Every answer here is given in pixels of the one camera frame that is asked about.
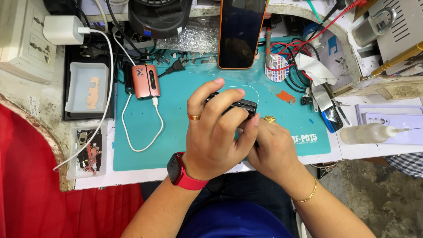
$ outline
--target pink vape device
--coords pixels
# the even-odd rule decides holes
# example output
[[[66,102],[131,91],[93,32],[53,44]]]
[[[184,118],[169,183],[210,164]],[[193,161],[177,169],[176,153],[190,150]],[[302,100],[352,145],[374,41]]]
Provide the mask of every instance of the pink vape device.
[[[136,65],[132,67],[135,96],[137,99],[160,97],[159,79],[154,65]]]

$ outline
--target yellow tool handle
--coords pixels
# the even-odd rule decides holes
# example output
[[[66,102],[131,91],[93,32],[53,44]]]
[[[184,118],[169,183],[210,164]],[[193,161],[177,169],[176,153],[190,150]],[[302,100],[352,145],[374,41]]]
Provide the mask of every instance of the yellow tool handle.
[[[420,51],[423,50],[423,42],[418,43],[417,45],[411,46],[406,51],[402,52],[401,54],[395,56],[388,62],[381,65],[379,68],[375,69],[371,75],[378,75],[382,73],[383,71],[387,70],[388,68],[394,66],[395,64],[398,64],[399,62],[403,62],[404,60],[410,58],[413,55],[418,54]]]

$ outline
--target bubble wrap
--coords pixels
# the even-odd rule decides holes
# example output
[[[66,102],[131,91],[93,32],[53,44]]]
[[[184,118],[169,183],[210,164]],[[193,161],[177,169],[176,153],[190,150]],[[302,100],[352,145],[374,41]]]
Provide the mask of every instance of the bubble wrap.
[[[180,34],[168,39],[158,39],[156,48],[217,53],[218,45],[219,16],[211,17],[206,23],[201,17],[192,17]]]

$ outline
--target concrete floor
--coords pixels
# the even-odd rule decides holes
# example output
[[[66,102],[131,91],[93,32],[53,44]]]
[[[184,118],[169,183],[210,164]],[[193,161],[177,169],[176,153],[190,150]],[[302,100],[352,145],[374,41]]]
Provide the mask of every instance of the concrete floor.
[[[308,166],[316,175],[316,169]],[[342,161],[320,183],[346,204],[377,238],[423,237],[423,179],[393,167]]]

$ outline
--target teal repair mat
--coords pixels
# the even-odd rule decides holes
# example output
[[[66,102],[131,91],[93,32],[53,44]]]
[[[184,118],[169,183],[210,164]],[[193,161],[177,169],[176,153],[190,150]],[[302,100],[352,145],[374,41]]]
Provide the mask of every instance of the teal repair mat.
[[[161,74],[164,68],[158,68],[157,71]],[[226,81],[225,86],[246,84],[229,80],[231,79],[229,76],[222,77]],[[187,70],[173,72],[159,79],[161,97],[158,109],[163,118],[164,127],[156,141],[143,152],[134,152],[128,145],[121,119],[128,95],[124,91],[124,85],[118,83],[113,170],[165,168],[173,153],[185,151],[188,128],[187,99],[201,84],[215,78],[215,76],[190,73],[187,65]],[[119,79],[123,80],[121,72],[119,72]],[[325,123],[320,113],[312,111],[310,105],[300,104],[301,93],[290,89],[285,82],[274,83],[268,80],[268,83],[263,84],[253,81],[248,85],[254,87],[260,95],[257,112],[262,117],[274,116],[279,124],[291,132],[292,137],[297,141],[295,147],[299,156],[330,153]],[[242,88],[246,93],[244,99],[257,102],[258,97],[254,89]],[[143,149],[150,144],[161,125],[152,101],[137,100],[135,96],[131,97],[124,118],[129,138],[135,149]]]

